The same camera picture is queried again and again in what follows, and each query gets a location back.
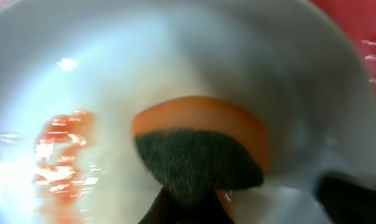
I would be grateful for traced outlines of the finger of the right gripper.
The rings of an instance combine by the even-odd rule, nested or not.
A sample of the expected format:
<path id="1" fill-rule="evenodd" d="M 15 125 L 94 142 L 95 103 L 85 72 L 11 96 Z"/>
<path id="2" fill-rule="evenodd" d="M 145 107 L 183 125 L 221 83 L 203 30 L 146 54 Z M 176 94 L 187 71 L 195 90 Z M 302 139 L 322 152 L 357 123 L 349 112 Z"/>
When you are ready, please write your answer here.
<path id="1" fill-rule="evenodd" d="M 351 176 L 323 174 L 314 196 L 334 224 L 376 224 L 376 189 L 355 183 Z"/>

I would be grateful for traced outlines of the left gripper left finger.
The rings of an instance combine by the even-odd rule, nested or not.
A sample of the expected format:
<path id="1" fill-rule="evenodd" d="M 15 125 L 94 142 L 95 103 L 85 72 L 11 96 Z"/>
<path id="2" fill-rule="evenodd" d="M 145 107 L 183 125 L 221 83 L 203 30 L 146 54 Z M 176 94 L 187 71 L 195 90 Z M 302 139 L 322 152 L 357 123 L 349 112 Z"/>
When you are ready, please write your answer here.
<path id="1" fill-rule="evenodd" d="M 138 224 L 187 224 L 183 207 L 162 187 L 153 204 Z"/>

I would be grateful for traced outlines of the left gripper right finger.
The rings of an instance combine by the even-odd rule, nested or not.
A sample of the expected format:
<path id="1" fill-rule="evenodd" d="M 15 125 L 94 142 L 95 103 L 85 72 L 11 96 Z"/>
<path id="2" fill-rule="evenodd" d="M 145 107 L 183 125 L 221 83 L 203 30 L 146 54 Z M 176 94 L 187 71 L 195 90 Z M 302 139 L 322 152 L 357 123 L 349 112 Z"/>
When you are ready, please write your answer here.
<path id="1" fill-rule="evenodd" d="M 189 224 L 234 224 L 214 190 L 187 211 Z"/>

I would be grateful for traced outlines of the green orange sponge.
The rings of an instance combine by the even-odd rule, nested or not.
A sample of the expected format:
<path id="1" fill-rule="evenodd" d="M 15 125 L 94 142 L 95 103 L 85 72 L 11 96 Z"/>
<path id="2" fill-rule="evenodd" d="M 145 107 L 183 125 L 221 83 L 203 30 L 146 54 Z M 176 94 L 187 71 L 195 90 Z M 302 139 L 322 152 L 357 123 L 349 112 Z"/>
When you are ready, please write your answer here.
<path id="1" fill-rule="evenodd" d="M 131 131 L 147 170 L 184 205 L 215 190 L 261 186 L 268 171 L 264 124 L 223 100 L 165 101 L 136 114 Z"/>

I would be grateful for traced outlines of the white plate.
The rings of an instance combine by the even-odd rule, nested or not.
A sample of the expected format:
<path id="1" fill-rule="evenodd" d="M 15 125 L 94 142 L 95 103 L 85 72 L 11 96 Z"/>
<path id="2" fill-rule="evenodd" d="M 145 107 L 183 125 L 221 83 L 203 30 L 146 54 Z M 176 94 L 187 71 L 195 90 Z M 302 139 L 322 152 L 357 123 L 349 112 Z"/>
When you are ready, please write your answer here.
<path id="1" fill-rule="evenodd" d="M 234 223 L 333 223 L 299 176 L 308 126 L 282 49 L 248 21 L 279 1 L 28 0 L 0 8 L 0 223 L 138 223 L 164 187 L 143 110 L 204 96 L 265 126 L 261 186 L 215 190 Z"/>

